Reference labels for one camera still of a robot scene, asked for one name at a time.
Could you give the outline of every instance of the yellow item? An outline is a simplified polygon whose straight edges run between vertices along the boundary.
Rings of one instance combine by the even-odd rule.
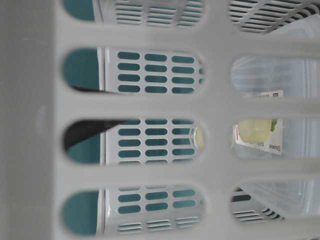
[[[272,119],[248,119],[238,122],[239,135],[245,143],[260,143],[268,139]]]
[[[195,129],[194,138],[195,138],[197,149],[199,151],[202,151],[205,148],[205,140],[204,140],[204,133],[200,127],[197,127]]]

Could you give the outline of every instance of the clear plastic container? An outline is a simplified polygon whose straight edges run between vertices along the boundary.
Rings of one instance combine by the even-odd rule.
[[[295,21],[270,33],[320,39],[320,15]],[[232,69],[233,86],[242,93],[283,90],[284,97],[320,96],[320,61],[273,56],[245,56]],[[318,157],[320,120],[287,119],[284,124],[283,154],[275,155],[241,145],[234,151],[241,158]],[[320,180],[260,182],[240,186],[254,199],[285,218],[320,215]]]

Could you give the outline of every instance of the white label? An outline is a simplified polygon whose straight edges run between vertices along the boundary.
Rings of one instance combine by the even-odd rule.
[[[248,98],[283,98],[284,91],[277,90],[259,93],[254,92],[246,93],[244,96]],[[234,141],[239,145],[281,155],[283,150],[283,120],[275,119],[273,123],[275,122],[276,124],[274,126],[274,129],[271,130],[268,139],[263,142],[243,142],[239,135],[239,127],[237,124],[235,124],[233,126]]]

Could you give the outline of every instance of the teal surface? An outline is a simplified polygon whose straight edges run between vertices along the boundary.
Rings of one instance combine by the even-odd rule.
[[[97,49],[79,49],[71,52],[64,61],[63,76],[72,87],[99,90]]]
[[[76,235],[92,236],[97,232],[98,192],[81,192],[64,204],[62,217],[65,226]]]
[[[94,21],[94,7],[92,0],[64,0],[65,10],[76,19]]]
[[[67,150],[68,156],[77,163],[100,163],[100,135],[90,137]]]

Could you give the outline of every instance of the white plastic crate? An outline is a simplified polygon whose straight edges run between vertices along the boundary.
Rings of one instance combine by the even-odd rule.
[[[4,33],[0,56],[2,239],[79,239],[62,223],[62,206],[68,197],[81,191],[126,186],[128,182],[136,186],[184,182],[194,184],[203,193],[207,206],[201,224],[186,231],[154,233],[154,240],[208,239],[212,233],[226,240],[235,236],[240,240],[319,236],[317,218],[242,227],[230,217],[227,201],[240,182],[310,178],[320,170],[318,159],[303,157],[290,164],[278,161],[270,167],[263,161],[244,164],[230,153],[228,130],[237,119],[320,117],[317,99],[288,98],[277,104],[243,100],[230,83],[233,60],[252,54],[316,58],[319,43],[243,34],[230,22],[228,2],[203,2],[201,21],[185,28],[176,24],[163,28],[83,22],[70,17],[60,0],[0,3]],[[206,66],[207,81],[183,99],[177,94],[160,99],[154,94],[77,92],[65,83],[61,66],[65,56],[79,47],[193,52]],[[209,147],[197,162],[183,167],[83,166],[71,162],[62,147],[66,129],[76,121],[159,116],[190,117],[204,126]],[[130,239],[150,238],[150,234],[130,235]]]

